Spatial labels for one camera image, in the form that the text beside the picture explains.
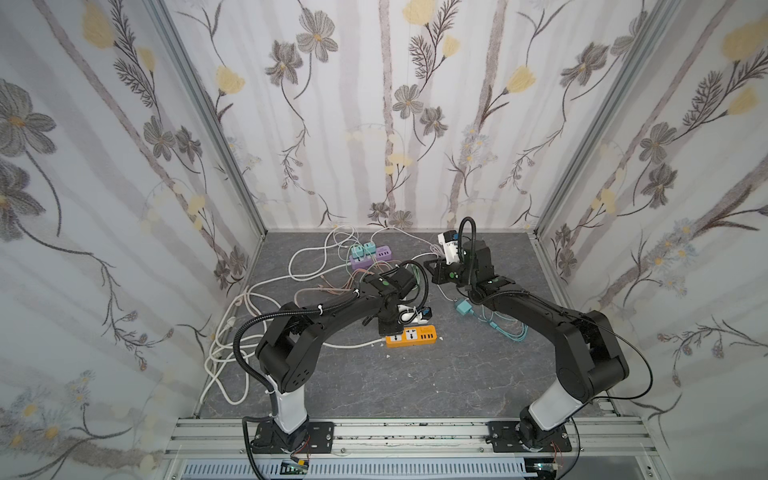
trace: yellow flower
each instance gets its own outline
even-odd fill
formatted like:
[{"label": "yellow flower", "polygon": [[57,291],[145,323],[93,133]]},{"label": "yellow flower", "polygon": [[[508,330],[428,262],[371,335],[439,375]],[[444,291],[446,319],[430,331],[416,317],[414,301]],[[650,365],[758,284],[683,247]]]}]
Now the yellow flower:
[{"label": "yellow flower", "polygon": [[612,214],[616,211],[616,194],[607,188],[604,188],[600,192],[600,196],[592,200],[592,203],[590,204],[590,207],[592,207],[592,210],[597,210],[600,208],[600,205],[605,206],[605,213],[606,214]]},{"label": "yellow flower", "polygon": [[391,154],[387,158],[389,159],[390,163],[395,165],[402,165],[403,167],[408,167],[413,163],[413,159],[405,154]]},{"label": "yellow flower", "polygon": [[729,115],[741,115],[752,110],[760,100],[752,87],[744,88],[728,105]]},{"label": "yellow flower", "polygon": [[725,36],[723,55],[731,61],[743,61],[760,47],[768,36],[768,21],[747,23]]},{"label": "yellow flower", "polygon": [[451,35],[446,35],[445,40],[442,43],[442,56],[450,57],[458,51],[458,47],[461,46],[461,42]]},{"label": "yellow flower", "polygon": [[435,0],[412,0],[402,10],[406,22],[414,25],[426,25],[435,13]]},{"label": "yellow flower", "polygon": [[190,199],[190,203],[187,206],[187,213],[190,215],[194,215],[197,213],[198,210],[205,207],[205,196],[204,195],[193,195]]},{"label": "yellow flower", "polygon": [[515,72],[512,73],[512,76],[509,78],[509,81],[507,82],[507,91],[516,94],[526,90],[535,82],[536,77],[533,75],[531,69],[522,65],[517,67]]},{"label": "yellow flower", "polygon": [[144,63],[144,67],[147,67],[149,71],[154,71],[154,53],[152,53],[152,50],[146,47],[136,47],[136,52],[138,52],[139,58]]},{"label": "yellow flower", "polygon": [[231,71],[229,68],[221,65],[218,70],[216,70],[216,84],[219,86],[219,90],[225,94],[232,95],[243,90],[245,79]]},{"label": "yellow flower", "polygon": [[56,438],[56,435],[58,435],[58,427],[52,426],[48,430],[45,431],[45,438],[48,440],[53,440]]},{"label": "yellow flower", "polygon": [[605,205],[605,213],[613,214],[616,212],[616,194],[607,188],[600,192],[600,201]]},{"label": "yellow flower", "polygon": [[114,44],[114,35],[109,20],[95,3],[88,2],[85,4],[83,38],[96,48],[109,48]]}]

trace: gray marble floor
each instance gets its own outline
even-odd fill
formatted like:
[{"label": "gray marble floor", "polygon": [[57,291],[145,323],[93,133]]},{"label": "gray marble floor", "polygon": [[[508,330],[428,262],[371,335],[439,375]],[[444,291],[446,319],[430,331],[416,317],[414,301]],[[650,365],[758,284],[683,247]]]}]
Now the gray marble floor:
[{"label": "gray marble floor", "polygon": [[[417,235],[436,243],[434,233]],[[480,237],[491,247],[497,273],[552,300],[527,235],[487,233]],[[324,233],[269,233],[248,284],[285,275],[294,252],[322,245],[324,239]],[[402,233],[379,233],[374,240],[377,245],[389,245],[397,260],[429,251],[426,243]],[[328,259],[326,267],[341,263],[336,249],[329,250]],[[294,273],[312,272],[322,261],[321,252],[303,253],[294,263]],[[344,269],[339,269],[326,278],[340,285],[349,276]],[[256,291],[285,303],[293,299],[299,288],[318,283],[319,279],[301,284],[278,280]],[[444,286],[443,290],[448,297],[459,298],[450,286]],[[300,298],[300,303],[310,305],[329,298],[332,297],[322,292],[308,292]],[[274,310],[273,304],[266,300],[254,302],[264,312]],[[433,284],[429,288],[428,305],[434,311],[432,324],[439,336],[433,345],[396,349],[382,343],[359,349],[323,347],[317,369],[306,384],[307,412],[314,417],[517,416],[554,381],[554,347],[534,330],[528,331],[523,342],[513,342],[477,318],[459,315],[453,302],[446,300]],[[515,330],[506,320],[495,321],[502,328]],[[263,328],[256,326],[249,333],[261,332]],[[355,323],[337,333],[332,342],[352,345],[377,336],[375,321],[366,327]],[[229,365],[221,374],[230,398],[239,399],[242,395],[245,375],[236,364]],[[268,412],[269,399],[264,389],[251,382],[247,399],[238,406],[227,403],[214,386],[200,409],[200,416],[260,416]],[[578,415],[595,416],[600,412],[597,407],[588,406]]]}]

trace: wall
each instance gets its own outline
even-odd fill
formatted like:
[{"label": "wall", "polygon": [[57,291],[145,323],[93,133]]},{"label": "wall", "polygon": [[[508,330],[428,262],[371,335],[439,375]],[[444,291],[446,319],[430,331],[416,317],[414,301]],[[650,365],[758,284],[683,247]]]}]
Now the wall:
[{"label": "wall", "polygon": [[166,4],[279,228],[530,228],[653,7]]},{"label": "wall", "polygon": [[575,306],[650,360],[622,406],[677,480],[765,476],[766,15],[684,2],[542,238]]},{"label": "wall", "polygon": [[2,2],[0,44],[0,471],[150,478],[257,238],[140,2]]}]

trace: power strip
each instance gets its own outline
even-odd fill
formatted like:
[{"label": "power strip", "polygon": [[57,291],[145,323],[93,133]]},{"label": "power strip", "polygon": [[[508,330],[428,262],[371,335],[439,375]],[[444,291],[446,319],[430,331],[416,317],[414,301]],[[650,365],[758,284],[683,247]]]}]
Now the power strip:
[{"label": "power strip", "polygon": [[437,332],[434,325],[412,326],[402,331],[402,335],[386,337],[389,348],[397,346],[429,345],[437,342]]}]

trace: gray flower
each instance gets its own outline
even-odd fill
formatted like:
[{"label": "gray flower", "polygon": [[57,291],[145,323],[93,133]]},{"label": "gray flower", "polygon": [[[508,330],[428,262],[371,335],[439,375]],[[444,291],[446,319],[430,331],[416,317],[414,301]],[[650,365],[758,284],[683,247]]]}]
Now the gray flower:
[{"label": "gray flower", "polygon": [[566,224],[563,223],[563,226],[560,228],[560,230],[557,230],[554,232],[554,242],[555,243],[563,243],[563,247],[565,247],[566,243],[571,241],[571,228]]},{"label": "gray flower", "polygon": [[643,28],[643,23],[645,23],[647,17],[648,12],[643,10],[637,17],[632,18],[632,22],[629,24],[630,34],[622,35],[614,40],[614,44],[611,47],[611,55],[625,55],[630,51],[630,48],[632,48],[632,44],[640,33],[640,30]]},{"label": "gray flower", "polygon": [[640,161],[646,161],[648,158],[655,164],[664,161],[667,151],[663,146],[671,144],[676,133],[677,129],[670,128],[666,121],[655,124],[650,130],[650,137],[640,141],[640,146],[644,149],[640,152]]},{"label": "gray flower", "polygon": [[600,70],[605,66],[608,54],[607,45],[595,45],[591,42],[582,53],[576,55],[578,65],[573,68],[564,68],[560,75],[560,85],[567,87],[573,80],[578,81],[579,85],[584,86],[592,76],[592,71]]},{"label": "gray flower", "polygon": [[571,249],[566,249],[560,252],[560,260],[558,266],[562,271],[563,276],[571,276],[571,268],[576,266],[578,261],[574,258],[574,252]]},{"label": "gray flower", "polygon": [[648,174],[650,183],[643,189],[642,194],[651,195],[651,208],[667,204],[669,200],[664,191],[674,187],[675,178],[677,178],[677,170],[672,170],[667,164],[661,164],[656,170],[650,171]]},{"label": "gray flower", "polygon": [[29,185],[29,174],[0,158],[0,238],[5,242],[22,238],[18,226],[21,215],[39,215],[45,208],[23,190]]},{"label": "gray flower", "polygon": [[414,84],[410,88],[408,85],[403,85],[395,91],[395,98],[397,103],[392,106],[394,111],[400,111],[400,118],[408,118],[413,112],[414,115],[422,112],[424,104],[417,101],[419,97],[419,86]]},{"label": "gray flower", "polygon": [[432,129],[434,129],[435,135],[442,137],[445,131],[448,130],[448,125],[440,123],[442,119],[442,109],[440,107],[424,110],[422,117],[419,119],[424,124],[424,135],[429,135],[432,133]]},{"label": "gray flower", "polygon": [[329,51],[339,50],[338,44],[330,38],[336,27],[325,12],[318,10],[312,16],[312,12],[308,8],[302,8],[299,23],[304,27],[304,30],[309,32],[299,33],[296,36],[299,50],[304,53],[312,53],[314,51],[315,56],[320,61],[328,61]]},{"label": "gray flower", "polygon": [[179,150],[182,154],[189,156],[191,164],[194,163],[195,154],[198,156],[203,154],[203,149],[200,148],[200,141],[192,140],[192,134],[185,126],[181,125],[181,130],[176,132],[176,140],[179,142]]},{"label": "gray flower", "polygon": [[397,210],[395,213],[392,214],[392,218],[389,219],[389,224],[392,225],[393,227],[398,227],[405,230],[410,227],[413,227],[413,222],[411,221],[411,217],[413,217],[413,215],[411,214],[410,211]]},{"label": "gray flower", "polygon": [[379,221],[379,217],[387,218],[389,215],[389,205],[386,202],[374,202],[371,204],[371,213],[368,214],[368,218],[374,222]]},{"label": "gray flower", "polygon": [[219,290],[224,290],[229,282],[227,282],[227,275],[230,274],[230,268],[227,266],[227,262],[219,260],[214,270],[214,275],[219,280]]},{"label": "gray flower", "polygon": [[25,144],[41,154],[52,154],[56,145],[42,132],[55,127],[53,118],[32,112],[26,90],[0,79],[0,154],[17,157]]},{"label": "gray flower", "polygon": [[233,275],[240,275],[247,267],[245,253],[241,253],[237,248],[237,245],[232,247],[232,253],[230,253],[230,265],[232,266]]},{"label": "gray flower", "polygon": [[152,152],[155,158],[160,158],[163,154],[165,160],[170,161],[170,149],[176,145],[176,139],[171,132],[163,132],[160,122],[154,115],[144,124],[144,139],[148,144],[154,145]]},{"label": "gray flower", "polygon": [[275,40],[272,44],[270,58],[275,61],[275,66],[267,67],[264,71],[270,76],[272,84],[279,87],[283,81],[283,76],[288,77],[288,80],[292,84],[299,83],[299,77],[296,76],[296,69],[304,65],[304,60],[301,59],[301,55],[296,51],[295,43],[279,43]]}]

